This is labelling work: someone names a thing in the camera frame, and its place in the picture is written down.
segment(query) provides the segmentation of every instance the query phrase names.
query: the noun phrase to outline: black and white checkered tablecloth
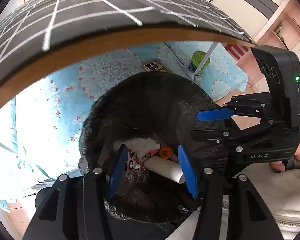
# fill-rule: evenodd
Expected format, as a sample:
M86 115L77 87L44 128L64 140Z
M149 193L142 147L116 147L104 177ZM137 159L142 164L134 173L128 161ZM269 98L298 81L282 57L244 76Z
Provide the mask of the black and white checkered tablecloth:
M30 0L0 22L0 83L31 57L92 33L123 27L200 28L253 42L205 0Z

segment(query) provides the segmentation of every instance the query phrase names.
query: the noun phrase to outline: zipper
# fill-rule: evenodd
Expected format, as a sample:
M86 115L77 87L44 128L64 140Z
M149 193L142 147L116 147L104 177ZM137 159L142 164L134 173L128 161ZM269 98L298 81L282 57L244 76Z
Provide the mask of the zipper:
M222 208L224 210L229 211L229 205L227 205L227 204L222 204ZM277 222L277 224L279 226L300 228L300 222L299 221L283 220L283 219L278 219L278 218L274 218L274 220Z

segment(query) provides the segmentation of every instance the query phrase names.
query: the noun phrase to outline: green can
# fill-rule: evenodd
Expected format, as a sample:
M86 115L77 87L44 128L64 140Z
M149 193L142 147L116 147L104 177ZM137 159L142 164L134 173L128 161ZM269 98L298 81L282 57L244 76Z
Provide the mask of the green can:
M191 58L191 61L190 61L189 67L188 67L190 72L192 72L192 73L195 72L195 70L197 69L197 67L199 66L200 62L203 60L205 55L206 55L206 53L203 51L200 51L200 50L197 50L194 52L194 54L192 54L192 58ZM201 75L209 63L210 63L210 57L208 58L208 60L203 65L202 69L199 71L199 73L197 75Z

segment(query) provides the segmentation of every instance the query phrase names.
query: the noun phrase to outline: trash bin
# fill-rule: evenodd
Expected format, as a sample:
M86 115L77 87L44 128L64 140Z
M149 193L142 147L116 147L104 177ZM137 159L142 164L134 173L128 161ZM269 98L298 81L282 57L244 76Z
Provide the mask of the trash bin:
M129 138L148 138L154 133L175 153L183 145L195 173L202 167L224 171L227 150L193 141L197 129L237 127L223 120L200 122L197 112L220 108L195 83L172 73L140 73L121 82L91 108L79 140L79 167L83 174L99 166L106 143ZM118 193L104 200L106 210L123 220L149 223L170 222L179 226L198 204L186 184L178 184L154 172L144 183L122 180Z

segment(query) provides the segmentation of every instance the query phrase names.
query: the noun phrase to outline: cardboard tube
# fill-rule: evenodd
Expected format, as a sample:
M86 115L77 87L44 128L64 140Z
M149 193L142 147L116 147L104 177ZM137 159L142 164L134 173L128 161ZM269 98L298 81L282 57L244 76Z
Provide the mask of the cardboard tube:
M182 184L185 182L185 177L183 176L179 163L153 156L146 161L145 167L167 179L175 181L176 183Z

